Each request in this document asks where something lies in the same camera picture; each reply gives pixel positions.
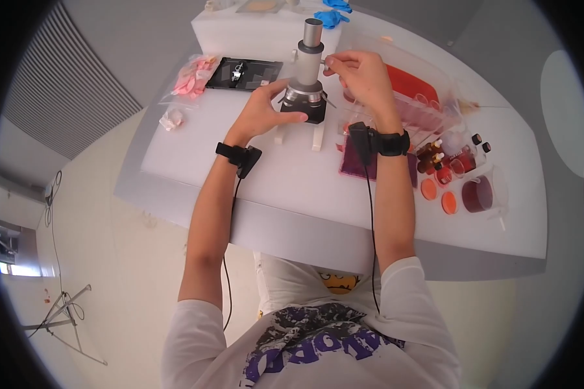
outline microscope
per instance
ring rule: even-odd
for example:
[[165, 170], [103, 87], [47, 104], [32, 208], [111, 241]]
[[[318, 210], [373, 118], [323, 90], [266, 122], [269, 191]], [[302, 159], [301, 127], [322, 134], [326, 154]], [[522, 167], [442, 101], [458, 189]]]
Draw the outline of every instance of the microscope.
[[[324, 114], [327, 103], [327, 93], [318, 81], [320, 65], [328, 69], [322, 60], [324, 44], [320, 42], [322, 36], [322, 21], [309, 18], [305, 20], [303, 39], [298, 42], [298, 48], [292, 50], [291, 62], [295, 66], [295, 75], [290, 80], [288, 88], [281, 102], [281, 112], [304, 112], [308, 119], [306, 123], [314, 124], [314, 139], [312, 150], [320, 151], [324, 134]], [[275, 143], [283, 142], [283, 129], [278, 128]]]

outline white stand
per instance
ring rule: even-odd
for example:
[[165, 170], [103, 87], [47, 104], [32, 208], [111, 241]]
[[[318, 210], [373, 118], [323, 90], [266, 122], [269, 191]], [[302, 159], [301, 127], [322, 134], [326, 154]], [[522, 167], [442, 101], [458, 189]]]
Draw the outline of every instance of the white stand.
[[[285, 135], [285, 125], [277, 126], [274, 129], [274, 143], [283, 144], [283, 136]], [[314, 136], [311, 143], [312, 151], [320, 151], [322, 148], [322, 138], [324, 137], [324, 121], [320, 124], [314, 125]]]
[[324, 136], [324, 121], [314, 127], [314, 140], [311, 144], [312, 151], [320, 151], [322, 148], [322, 137]]

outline wrist strap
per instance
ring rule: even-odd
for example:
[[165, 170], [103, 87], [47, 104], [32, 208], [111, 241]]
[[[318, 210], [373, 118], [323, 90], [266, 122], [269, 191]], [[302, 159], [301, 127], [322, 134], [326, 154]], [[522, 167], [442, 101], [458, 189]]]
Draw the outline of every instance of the wrist strap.
[[236, 175], [238, 178], [245, 178], [257, 160], [262, 156], [262, 151], [256, 149], [253, 146], [249, 146], [246, 149], [240, 146], [229, 146], [228, 144], [218, 142], [216, 146], [216, 153], [227, 157], [229, 163], [238, 166], [238, 171]]
[[408, 132], [404, 131], [402, 135], [380, 134], [362, 121], [349, 125], [348, 133], [364, 166], [371, 164], [372, 154], [376, 152], [383, 156], [406, 156], [410, 145]]

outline window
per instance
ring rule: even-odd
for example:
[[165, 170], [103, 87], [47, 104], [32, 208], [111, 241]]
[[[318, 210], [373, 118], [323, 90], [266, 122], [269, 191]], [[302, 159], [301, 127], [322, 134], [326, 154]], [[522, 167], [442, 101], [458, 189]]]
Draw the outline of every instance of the window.
[[12, 265], [0, 261], [0, 273], [12, 276], [40, 277], [41, 270], [32, 266]]
[[3, 275], [8, 274], [8, 263], [0, 262], [0, 273], [2, 273]]

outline metal stand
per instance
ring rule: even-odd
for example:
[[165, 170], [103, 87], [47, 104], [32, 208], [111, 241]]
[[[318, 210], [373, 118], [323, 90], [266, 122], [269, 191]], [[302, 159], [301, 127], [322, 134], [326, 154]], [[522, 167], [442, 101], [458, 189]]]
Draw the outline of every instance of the metal stand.
[[[65, 346], [71, 348], [72, 350], [74, 350], [76, 352], [79, 352], [80, 354], [84, 355], [85, 357], [87, 357], [89, 359], [94, 360], [95, 362], [101, 363], [104, 366], [108, 366], [108, 362], [106, 362], [105, 360], [95, 359], [91, 355], [88, 355], [88, 354], [86, 354], [86, 353], [84, 353], [82, 351], [82, 346], [80, 345], [80, 338], [78, 337], [78, 329], [76, 328], [76, 326], [78, 324], [76, 324], [76, 320], [73, 318], [73, 315], [71, 314], [71, 310], [69, 308], [69, 306], [70, 306], [70, 304], [72, 302], [74, 302], [84, 292], [90, 291], [90, 290], [91, 290], [91, 284], [88, 284], [80, 292], [76, 293], [75, 296], [73, 296], [72, 298], [70, 298], [69, 300], [67, 300], [66, 302], [64, 302], [64, 304], [60, 308], [58, 308], [58, 310], [56, 312], [54, 312], [51, 316], [49, 316], [47, 319], [45, 319], [44, 321], [42, 321], [41, 324], [37, 324], [37, 325], [23, 325], [22, 326], [22, 329], [24, 331], [27, 331], [27, 330], [35, 330], [36, 331], [38, 329], [45, 329], [53, 337], [59, 339], [61, 341], [61, 343], [63, 343]], [[56, 301], [54, 302], [54, 304], [52, 304], [52, 307], [50, 308], [50, 312], [52, 312], [52, 310], [54, 310], [54, 308], [58, 306], [58, 303], [60, 302], [60, 300], [63, 298], [64, 295], [65, 295], [65, 292], [62, 292], [61, 295], [58, 297], [58, 299], [56, 299]], [[51, 323], [52, 320], [54, 320], [54, 318], [56, 316], [60, 315], [61, 313], [64, 313], [68, 317], [68, 319], [67, 320], [62, 320], [62, 321], [57, 321], [57, 322]], [[71, 324], [73, 326], [73, 331], [76, 334], [76, 341], [78, 342], [78, 348], [75, 348], [74, 346], [72, 346], [69, 343], [65, 342], [63, 339], [59, 338], [52, 331], [50, 331], [50, 328], [52, 328], [52, 327], [58, 327], [59, 325], [65, 325], [65, 324]]]

